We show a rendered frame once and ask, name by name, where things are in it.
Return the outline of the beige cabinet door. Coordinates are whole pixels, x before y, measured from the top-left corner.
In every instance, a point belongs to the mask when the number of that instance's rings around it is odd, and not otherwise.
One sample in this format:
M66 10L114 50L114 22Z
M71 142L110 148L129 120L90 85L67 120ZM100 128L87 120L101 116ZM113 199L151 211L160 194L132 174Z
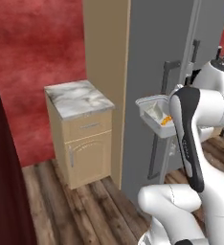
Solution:
M111 142L112 131L107 130L65 145L70 189L79 188L110 175ZM73 149L74 167L70 164L69 145Z

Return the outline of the clear tupperware with food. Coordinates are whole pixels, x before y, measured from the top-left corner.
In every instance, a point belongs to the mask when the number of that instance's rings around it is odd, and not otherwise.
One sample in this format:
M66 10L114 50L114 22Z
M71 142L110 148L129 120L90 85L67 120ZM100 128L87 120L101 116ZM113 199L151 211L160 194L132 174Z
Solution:
M169 114L168 96L157 95L135 101L140 117L162 139L176 134L174 123Z

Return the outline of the beige cabinet with marble top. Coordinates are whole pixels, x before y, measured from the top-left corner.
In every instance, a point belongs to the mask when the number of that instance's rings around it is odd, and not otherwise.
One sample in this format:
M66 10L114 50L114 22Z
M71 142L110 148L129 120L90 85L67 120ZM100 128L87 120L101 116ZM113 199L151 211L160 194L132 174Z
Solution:
M68 185L68 166L62 122L115 108L115 105L90 81L71 81L44 88L57 165Z

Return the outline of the grey fridge door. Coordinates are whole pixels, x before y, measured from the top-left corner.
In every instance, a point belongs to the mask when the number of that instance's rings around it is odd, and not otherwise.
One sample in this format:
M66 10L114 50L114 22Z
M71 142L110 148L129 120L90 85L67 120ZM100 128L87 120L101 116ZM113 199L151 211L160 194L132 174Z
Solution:
M170 141L158 139L153 173L147 179L154 139L135 101L161 94L164 63L184 56L193 0L132 0L123 134L122 191L137 202L141 187L162 184ZM166 94L179 80L181 65L168 75Z

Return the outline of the grey fridge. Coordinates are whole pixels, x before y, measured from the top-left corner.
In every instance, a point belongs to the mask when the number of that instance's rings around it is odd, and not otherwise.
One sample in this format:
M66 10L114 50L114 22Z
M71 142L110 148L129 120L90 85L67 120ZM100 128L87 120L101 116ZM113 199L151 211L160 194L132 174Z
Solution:
M217 53L224 29L224 0L193 0L190 23L178 82L185 84L192 42L200 40L193 70L201 69Z

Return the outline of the beige drawer front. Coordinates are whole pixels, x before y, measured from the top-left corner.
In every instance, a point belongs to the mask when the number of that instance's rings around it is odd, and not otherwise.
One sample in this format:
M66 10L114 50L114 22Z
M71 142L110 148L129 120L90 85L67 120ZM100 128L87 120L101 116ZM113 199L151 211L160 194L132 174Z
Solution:
M101 123L100 125L83 128L79 127L89 123ZM89 116L82 116L76 119L62 122L63 137L65 142L79 140L85 137L96 135L112 128L112 111L95 113Z

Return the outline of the tall beige side panel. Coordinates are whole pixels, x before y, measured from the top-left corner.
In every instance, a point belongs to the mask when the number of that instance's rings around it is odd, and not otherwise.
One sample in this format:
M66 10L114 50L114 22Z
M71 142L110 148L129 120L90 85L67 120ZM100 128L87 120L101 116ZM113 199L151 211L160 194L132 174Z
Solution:
M114 104L111 177L122 187L131 0L83 0L87 78Z

